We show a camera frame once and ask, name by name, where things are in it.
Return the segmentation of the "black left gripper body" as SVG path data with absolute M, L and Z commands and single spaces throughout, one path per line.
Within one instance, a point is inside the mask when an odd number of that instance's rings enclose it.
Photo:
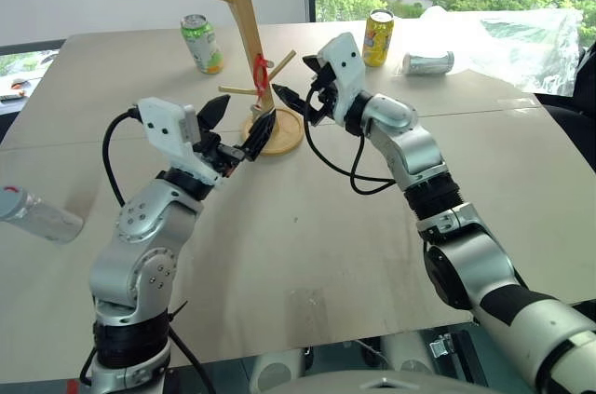
M 224 178 L 228 178 L 245 159 L 237 146 L 226 145 L 221 136 L 210 129 L 199 128 L 199 141 L 192 145 L 193 152 Z

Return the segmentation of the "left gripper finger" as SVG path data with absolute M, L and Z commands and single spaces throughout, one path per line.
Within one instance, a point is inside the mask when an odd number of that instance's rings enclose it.
M 247 160 L 255 161 L 261 154 L 272 135 L 276 118 L 276 110 L 273 109 L 264 115 L 260 115 L 252 124 L 248 137 L 242 144 L 242 151 Z
M 196 114 L 199 130 L 211 131 L 223 119 L 231 96 L 229 94 L 220 95 L 209 100 Z

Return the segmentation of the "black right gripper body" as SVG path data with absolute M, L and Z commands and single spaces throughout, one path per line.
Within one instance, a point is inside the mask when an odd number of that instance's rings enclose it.
M 334 85 L 336 75 L 329 64 L 325 64 L 318 72 L 311 83 L 311 89 L 307 95 L 306 102 L 306 121 L 312 126 L 316 126 L 324 117 L 333 119 L 333 109 L 337 101 L 337 89 Z M 317 93 L 318 100 L 321 103 L 319 109 L 311 106 L 310 100 Z

